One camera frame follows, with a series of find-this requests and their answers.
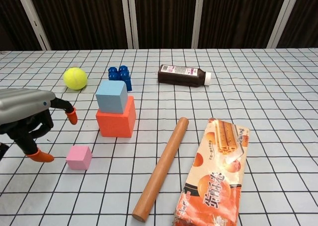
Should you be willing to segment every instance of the brown bottle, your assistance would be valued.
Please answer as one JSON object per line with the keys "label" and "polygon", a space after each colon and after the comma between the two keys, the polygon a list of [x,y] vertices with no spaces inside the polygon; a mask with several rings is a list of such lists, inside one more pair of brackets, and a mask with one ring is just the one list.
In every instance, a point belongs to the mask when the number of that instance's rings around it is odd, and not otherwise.
{"label": "brown bottle", "polygon": [[211,73],[197,68],[161,65],[158,82],[199,87],[211,84]]}

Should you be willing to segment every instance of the light blue cube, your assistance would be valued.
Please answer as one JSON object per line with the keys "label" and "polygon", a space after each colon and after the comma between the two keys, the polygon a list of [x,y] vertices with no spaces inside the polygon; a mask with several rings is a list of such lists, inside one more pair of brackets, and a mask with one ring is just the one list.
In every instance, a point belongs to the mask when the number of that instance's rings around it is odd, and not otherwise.
{"label": "light blue cube", "polygon": [[101,112],[124,113],[128,98],[124,81],[103,80],[95,95]]}

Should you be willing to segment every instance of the orange packaging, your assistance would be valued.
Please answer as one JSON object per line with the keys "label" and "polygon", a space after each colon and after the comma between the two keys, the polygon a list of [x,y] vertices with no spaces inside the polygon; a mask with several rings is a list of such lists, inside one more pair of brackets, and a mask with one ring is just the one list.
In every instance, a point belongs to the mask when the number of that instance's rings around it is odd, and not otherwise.
{"label": "orange packaging", "polygon": [[236,226],[249,129],[209,119],[174,226]]}

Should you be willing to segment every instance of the pink cube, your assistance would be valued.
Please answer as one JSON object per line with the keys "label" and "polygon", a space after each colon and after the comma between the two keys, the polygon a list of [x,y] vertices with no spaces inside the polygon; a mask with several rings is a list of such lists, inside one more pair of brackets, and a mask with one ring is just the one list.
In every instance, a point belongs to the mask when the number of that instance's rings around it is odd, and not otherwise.
{"label": "pink cube", "polygon": [[87,170],[92,158],[88,146],[72,146],[66,157],[66,162],[70,169]]}

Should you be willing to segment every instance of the blue toy blocks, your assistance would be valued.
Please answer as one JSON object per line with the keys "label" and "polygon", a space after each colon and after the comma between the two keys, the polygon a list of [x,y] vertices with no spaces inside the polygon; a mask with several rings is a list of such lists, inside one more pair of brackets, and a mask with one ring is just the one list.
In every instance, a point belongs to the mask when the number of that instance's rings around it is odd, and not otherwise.
{"label": "blue toy blocks", "polygon": [[103,80],[95,96],[101,112],[124,113],[128,98],[124,81]]}
{"label": "blue toy blocks", "polygon": [[108,69],[108,79],[109,80],[121,80],[126,84],[127,91],[132,90],[130,75],[127,66],[119,67],[117,71],[116,67],[111,67]]}

